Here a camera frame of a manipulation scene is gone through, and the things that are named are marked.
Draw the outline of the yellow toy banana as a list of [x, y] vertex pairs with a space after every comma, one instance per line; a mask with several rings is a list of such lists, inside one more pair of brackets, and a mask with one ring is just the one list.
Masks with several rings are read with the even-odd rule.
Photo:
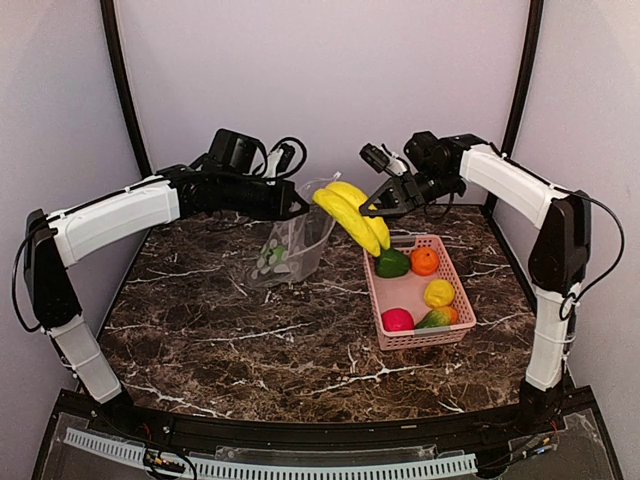
[[367, 201], [367, 196], [358, 187], [334, 181], [316, 190], [312, 199], [373, 257], [379, 257], [391, 247], [390, 231], [384, 219], [360, 213], [359, 207]]

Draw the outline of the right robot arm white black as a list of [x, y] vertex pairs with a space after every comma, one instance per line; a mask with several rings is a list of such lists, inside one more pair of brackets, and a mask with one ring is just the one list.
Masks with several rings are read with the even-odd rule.
[[589, 289], [583, 281], [598, 200], [552, 183], [474, 134], [418, 132], [402, 156], [372, 144], [360, 156], [389, 177], [361, 206], [366, 216], [401, 217], [445, 195], [463, 195], [474, 184], [531, 222], [538, 233], [528, 259], [536, 323], [525, 382], [542, 392], [554, 388], [571, 349], [576, 309]]

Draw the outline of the clear zip top bag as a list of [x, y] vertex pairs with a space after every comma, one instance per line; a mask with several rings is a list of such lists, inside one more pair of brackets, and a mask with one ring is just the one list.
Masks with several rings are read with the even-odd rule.
[[[321, 260], [324, 247], [335, 226], [335, 219], [316, 205], [312, 196], [320, 188], [337, 181], [340, 171], [330, 178], [311, 180], [296, 188], [297, 193], [310, 205], [307, 214], [292, 220], [276, 222], [263, 244], [257, 262], [247, 273], [252, 288], [270, 288], [283, 283], [297, 283], [314, 273]], [[288, 250], [285, 262], [268, 266], [262, 251], [267, 245], [282, 244]]]

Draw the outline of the green toy cabbage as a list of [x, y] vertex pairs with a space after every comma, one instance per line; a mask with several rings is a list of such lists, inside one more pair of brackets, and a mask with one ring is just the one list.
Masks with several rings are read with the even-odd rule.
[[287, 257], [288, 250], [282, 244], [275, 244], [273, 246], [267, 245], [262, 251], [264, 264], [268, 266], [283, 263], [286, 261]]

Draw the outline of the green toy bell pepper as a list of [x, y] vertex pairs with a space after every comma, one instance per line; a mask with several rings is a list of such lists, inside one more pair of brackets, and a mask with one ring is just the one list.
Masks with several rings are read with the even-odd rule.
[[380, 278], [398, 278], [406, 275], [410, 269], [410, 259], [394, 248], [382, 250], [375, 260], [375, 273]]

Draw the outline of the pink perforated plastic basket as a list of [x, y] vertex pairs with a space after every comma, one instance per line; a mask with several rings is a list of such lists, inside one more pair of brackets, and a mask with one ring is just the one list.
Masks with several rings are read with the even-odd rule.
[[[476, 316], [456, 272], [449, 253], [438, 235], [393, 236], [391, 245], [405, 255], [419, 247], [429, 247], [439, 256], [439, 268], [430, 276], [420, 276], [410, 271], [406, 275], [384, 279], [375, 273], [375, 258], [363, 253], [364, 273], [369, 289], [371, 308], [382, 350], [444, 345], [461, 341], [476, 324]], [[420, 328], [418, 330], [389, 331], [384, 326], [382, 315], [392, 309], [406, 310], [415, 322], [421, 321], [430, 311], [424, 293], [432, 281], [444, 279], [454, 288], [452, 307], [458, 320], [450, 326]]]

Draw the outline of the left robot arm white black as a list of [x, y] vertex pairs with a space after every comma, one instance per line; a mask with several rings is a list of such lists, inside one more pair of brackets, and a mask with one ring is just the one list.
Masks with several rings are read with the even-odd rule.
[[198, 214], [232, 211], [256, 221], [304, 215], [309, 204], [291, 178], [307, 158], [304, 143], [292, 136], [267, 149], [254, 137], [219, 129], [209, 150], [188, 165], [161, 169], [75, 207], [28, 215], [12, 275], [24, 278], [37, 323], [22, 327], [51, 339], [117, 434], [134, 435], [141, 415], [86, 324], [69, 268], [133, 234]]

